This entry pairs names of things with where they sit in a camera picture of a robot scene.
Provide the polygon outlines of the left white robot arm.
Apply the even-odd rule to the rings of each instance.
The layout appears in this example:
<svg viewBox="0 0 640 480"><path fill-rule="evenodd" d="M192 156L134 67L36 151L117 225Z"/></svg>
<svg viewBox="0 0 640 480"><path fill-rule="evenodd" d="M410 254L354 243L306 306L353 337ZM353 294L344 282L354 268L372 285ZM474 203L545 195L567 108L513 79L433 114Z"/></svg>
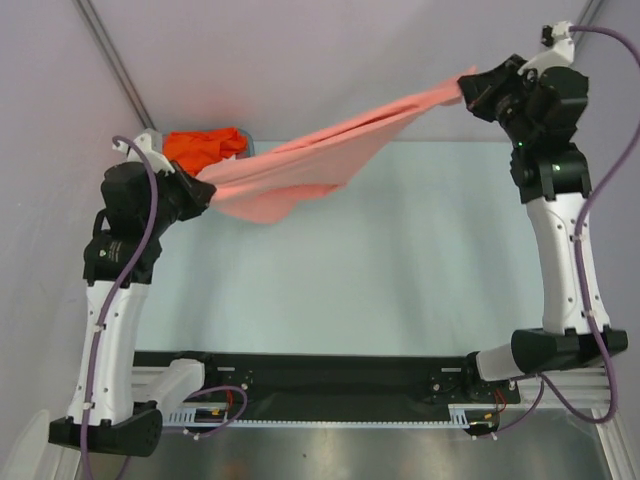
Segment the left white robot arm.
<svg viewBox="0 0 640 480"><path fill-rule="evenodd" d="M49 427L52 444L84 453L148 457L164 419L191 393L207 400L221 376L196 359L178 358L140 390L133 366L140 316L162 248L175 222L201 215L216 189L179 166L149 174L138 162L106 171L104 208L84 251L87 329L81 370L65 417Z"/></svg>

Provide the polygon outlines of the salmon pink t shirt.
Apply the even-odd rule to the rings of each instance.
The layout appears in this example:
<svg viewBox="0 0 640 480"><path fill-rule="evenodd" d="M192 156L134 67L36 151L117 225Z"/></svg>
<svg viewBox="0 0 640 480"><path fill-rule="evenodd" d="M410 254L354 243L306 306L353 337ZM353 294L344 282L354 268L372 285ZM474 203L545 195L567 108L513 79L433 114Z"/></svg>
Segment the salmon pink t shirt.
<svg viewBox="0 0 640 480"><path fill-rule="evenodd" d="M462 99L458 80L474 67L431 87L262 154L224 160L204 168L197 179L216 192L210 206L256 224L274 224L297 204L344 188L408 125L426 112Z"/></svg>

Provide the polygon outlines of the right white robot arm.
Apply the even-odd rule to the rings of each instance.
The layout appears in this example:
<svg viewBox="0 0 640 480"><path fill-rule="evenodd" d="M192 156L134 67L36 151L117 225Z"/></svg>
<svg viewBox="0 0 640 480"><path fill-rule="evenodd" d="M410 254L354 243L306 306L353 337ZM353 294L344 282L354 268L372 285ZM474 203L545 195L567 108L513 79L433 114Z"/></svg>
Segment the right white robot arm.
<svg viewBox="0 0 640 480"><path fill-rule="evenodd" d="M543 282L539 328L470 354L463 393L484 401L498 382L594 366L625 352L599 297L585 210L592 200L588 161L572 140L588 105L589 80L568 66L528 68L514 55L498 67L458 81L467 110L496 122L513 150L510 173L532 224Z"/></svg>

